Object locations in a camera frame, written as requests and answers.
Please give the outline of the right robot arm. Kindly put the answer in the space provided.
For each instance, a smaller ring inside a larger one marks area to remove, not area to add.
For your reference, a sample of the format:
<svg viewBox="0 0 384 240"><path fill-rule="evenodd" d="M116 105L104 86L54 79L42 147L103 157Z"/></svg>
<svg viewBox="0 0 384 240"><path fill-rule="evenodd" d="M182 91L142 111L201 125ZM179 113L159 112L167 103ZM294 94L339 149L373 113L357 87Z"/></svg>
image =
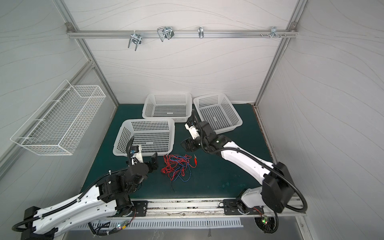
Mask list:
<svg viewBox="0 0 384 240"><path fill-rule="evenodd" d="M260 187L244 190L236 199L236 208L243 215L260 206L267 206L272 210L273 217L259 213L260 217L256 218L258 228L265 234L273 234L278 230L278 214L284 209L297 213L307 211L307 200L294 184L285 164L273 164L252 155L230 138L216 134L206 121L189 119L185 128L191 135L181 143L186 152L202 149L207 154L217 155L235 164L257 180Z"/></svg>

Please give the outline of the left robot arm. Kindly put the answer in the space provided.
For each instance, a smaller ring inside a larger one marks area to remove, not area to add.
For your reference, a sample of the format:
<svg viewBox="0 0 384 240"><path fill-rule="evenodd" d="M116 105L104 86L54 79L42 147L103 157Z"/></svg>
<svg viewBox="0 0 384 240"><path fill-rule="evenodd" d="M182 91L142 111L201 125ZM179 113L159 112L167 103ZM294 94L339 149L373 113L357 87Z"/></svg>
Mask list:
<svg viewBox="0 0 384 240"><path fill-rule="evenodd" d="M88 224L94 235L117 233L130 221L105 233L100 233L92 223L109 217L130 217L133 220L143 204L134 203L130 195L158 167L158 154L153 154L149 162L131 159L126 168L99 177L82 193L68 200L47 208L32 206L26 209L23 221L14 224L12 230L20 232L23 240L53 240L83 224Z"/></svg>

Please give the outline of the red alligator clip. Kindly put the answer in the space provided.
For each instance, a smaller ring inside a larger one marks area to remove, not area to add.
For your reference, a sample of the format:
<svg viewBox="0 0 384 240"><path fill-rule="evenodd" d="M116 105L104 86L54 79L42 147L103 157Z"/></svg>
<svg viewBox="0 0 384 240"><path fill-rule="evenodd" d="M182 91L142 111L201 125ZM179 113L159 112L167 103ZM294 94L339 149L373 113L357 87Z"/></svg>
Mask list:
<svg viewBox="0 0 384 240"><path fill-rule="evenodd" d="M197 157L196 157L196 155L194 155L194 163L195 163L195 166L193 167L193 168L196 168L197 167Z"/></svg>

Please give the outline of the white basket front left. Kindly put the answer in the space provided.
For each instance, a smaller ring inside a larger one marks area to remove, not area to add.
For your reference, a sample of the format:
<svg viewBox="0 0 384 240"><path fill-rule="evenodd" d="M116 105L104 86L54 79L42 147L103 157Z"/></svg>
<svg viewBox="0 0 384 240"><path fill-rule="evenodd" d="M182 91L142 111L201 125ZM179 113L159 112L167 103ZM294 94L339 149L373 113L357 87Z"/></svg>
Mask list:
<svg viewBox="0 0 384 240"><path fill-rule="evenodd" d="M175 122L172 119L135 119L122 123L116 137L113 154L126 156L126 147L134 137L133 144L142 148L142 155L154 153L164 156L172 152L175 140Z"/></svg>

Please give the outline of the white basket back middle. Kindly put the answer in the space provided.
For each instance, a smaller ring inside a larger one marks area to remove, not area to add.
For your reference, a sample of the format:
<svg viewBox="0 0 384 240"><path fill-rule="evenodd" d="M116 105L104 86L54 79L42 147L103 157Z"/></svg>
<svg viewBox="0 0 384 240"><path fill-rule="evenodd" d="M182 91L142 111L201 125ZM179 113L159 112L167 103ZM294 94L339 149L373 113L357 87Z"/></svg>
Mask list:
<svg viewBox="0 0 384 240"><path fill-rule="evenodd" d="M191 115L189 93L149 94L142 111L144 119L172 119L175 123L185 123Z"/></svg>

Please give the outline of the white basket back right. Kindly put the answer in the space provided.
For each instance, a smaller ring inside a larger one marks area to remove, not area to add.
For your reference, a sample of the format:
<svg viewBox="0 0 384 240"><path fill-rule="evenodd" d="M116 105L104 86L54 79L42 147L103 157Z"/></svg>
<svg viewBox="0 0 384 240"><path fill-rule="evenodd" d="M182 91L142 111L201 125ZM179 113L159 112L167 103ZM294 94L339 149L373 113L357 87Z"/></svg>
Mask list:
<svg viewBox="0 0 384 240"><path fill-rule="evenodd" d="M233 131L243 124L240 115L223 93L200 96L193 101L200 119L208 122L216 134Z"/></svg>

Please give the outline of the metal hook clamp middle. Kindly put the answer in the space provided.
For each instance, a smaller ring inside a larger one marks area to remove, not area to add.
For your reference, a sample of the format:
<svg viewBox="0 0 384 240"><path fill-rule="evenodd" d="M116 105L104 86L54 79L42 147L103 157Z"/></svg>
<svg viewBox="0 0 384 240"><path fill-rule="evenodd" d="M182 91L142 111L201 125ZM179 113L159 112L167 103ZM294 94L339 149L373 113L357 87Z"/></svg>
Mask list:
<svg viewBox="0 0 384 240"><path fill-rule="evenodd" d="M161 42L164 42L165 39L170 40L175 35L173 28L170 26L158 28L157 33Z"/></svg>

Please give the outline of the metal hook clamp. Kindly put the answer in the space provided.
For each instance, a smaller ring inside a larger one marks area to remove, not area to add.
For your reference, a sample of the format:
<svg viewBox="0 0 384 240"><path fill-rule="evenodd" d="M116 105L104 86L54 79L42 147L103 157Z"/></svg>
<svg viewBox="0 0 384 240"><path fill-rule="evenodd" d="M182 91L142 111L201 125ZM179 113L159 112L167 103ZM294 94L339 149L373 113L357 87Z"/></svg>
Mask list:
<svg viewBox="0 0 384 240"><path fill-rule="evenodd" d="M161 42L164 42L165 39L170 40L175 35L173 28L170 26L158 28L157 33Z"/></svg>
<svg viewBox="0 0 384 240"><path fill-rule="evenodd" d="M285 38L286 34L284 34L284 33L279 34L278 31L277 31L277 28L276 27L272 27L268 34L260 34L260 36L262 38L268 37L270 39L273 39L273 38Z"/></svg>
<svg viewBox="0 0 384 240"><path fill-rule="evenodd" d="M135 46L135 51L137 51L138 46L142 43L142 37L139 34L133 33L130 35L128 48Z"/></svg>

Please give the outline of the metal hook small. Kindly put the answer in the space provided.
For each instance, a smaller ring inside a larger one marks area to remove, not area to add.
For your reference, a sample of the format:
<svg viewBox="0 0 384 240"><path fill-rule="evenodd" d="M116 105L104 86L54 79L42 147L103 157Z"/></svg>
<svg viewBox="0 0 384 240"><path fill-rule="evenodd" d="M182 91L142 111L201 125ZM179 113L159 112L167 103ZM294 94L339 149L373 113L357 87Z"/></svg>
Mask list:
<svg viewBox="0 0 384 240"><path fill-rule="evenodd" d="M199 35L199 39L203 39L204 38L204 29L203 29L203 27L198 27L198 35Z"/></svg>

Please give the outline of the metal hook clamp left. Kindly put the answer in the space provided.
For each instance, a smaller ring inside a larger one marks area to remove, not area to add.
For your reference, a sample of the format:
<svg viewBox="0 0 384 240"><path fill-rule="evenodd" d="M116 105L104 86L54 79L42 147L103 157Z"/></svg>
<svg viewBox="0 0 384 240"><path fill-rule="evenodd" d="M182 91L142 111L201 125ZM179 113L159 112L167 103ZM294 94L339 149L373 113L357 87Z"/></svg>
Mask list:
<svg viewBox="0 0 384 240"><path fill-rule="evenodd" d="M130 35L128 48L135 46L135 51L137 51L138 46L142 43L142 37L139 34L133 33Z"/></svg>

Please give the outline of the metal hook clamp right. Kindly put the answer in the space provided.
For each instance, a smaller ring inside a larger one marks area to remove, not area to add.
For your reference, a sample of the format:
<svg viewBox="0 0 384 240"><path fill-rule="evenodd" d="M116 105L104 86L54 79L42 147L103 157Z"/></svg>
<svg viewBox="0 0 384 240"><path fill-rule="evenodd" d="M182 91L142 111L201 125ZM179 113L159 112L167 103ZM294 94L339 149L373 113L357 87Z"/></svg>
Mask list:
<svg viewBox="0 0 384 240"><path fill-rule="evenodd" d="M260 36L262 38L268 37L270 39L273 39L273 38L285 38L286 34L284 34L284 33L279 34L278 31L277 31L277 28L276 27L272 27L268 34L260 34Z"/></svg>

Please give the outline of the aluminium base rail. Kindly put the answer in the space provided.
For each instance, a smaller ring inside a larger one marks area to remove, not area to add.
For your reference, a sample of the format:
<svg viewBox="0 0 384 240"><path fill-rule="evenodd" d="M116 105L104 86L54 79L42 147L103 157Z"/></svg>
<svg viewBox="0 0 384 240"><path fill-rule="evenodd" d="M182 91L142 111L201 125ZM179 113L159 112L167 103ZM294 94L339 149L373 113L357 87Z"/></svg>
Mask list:
<svg viewBox="0 0 384 240"><path fill-rule="evenodd" d="M262 204L255 206L247 215L240 214L236 208L223 208L226 198L186 198L186 199L143 199L147 202L146 214L137 214L140 219L191 219L191 218L223 218L223 217L259 217L259 212L272 217L273 211Z"/></svg>

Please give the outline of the aluminium crossbar rail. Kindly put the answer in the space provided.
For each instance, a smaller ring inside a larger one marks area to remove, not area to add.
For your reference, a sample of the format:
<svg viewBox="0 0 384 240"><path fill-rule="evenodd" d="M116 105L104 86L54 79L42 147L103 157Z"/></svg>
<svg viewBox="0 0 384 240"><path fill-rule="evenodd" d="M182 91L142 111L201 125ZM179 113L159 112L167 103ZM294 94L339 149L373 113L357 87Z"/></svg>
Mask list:
<svg viewBox="0 0 384 240"><path fill-rule="evenodd" d="M298 31L277 30L279 34L286 34L285 38L295 38ZM260 34L268 34L270 30L206 30L203 39L248 39L262 38ZM67 32L70 39L128 39L130 35L139 34L142 39L158 39L156 30L138 31L74 31ZM174 39L199 39L198 30L174 30Z"/></svg>

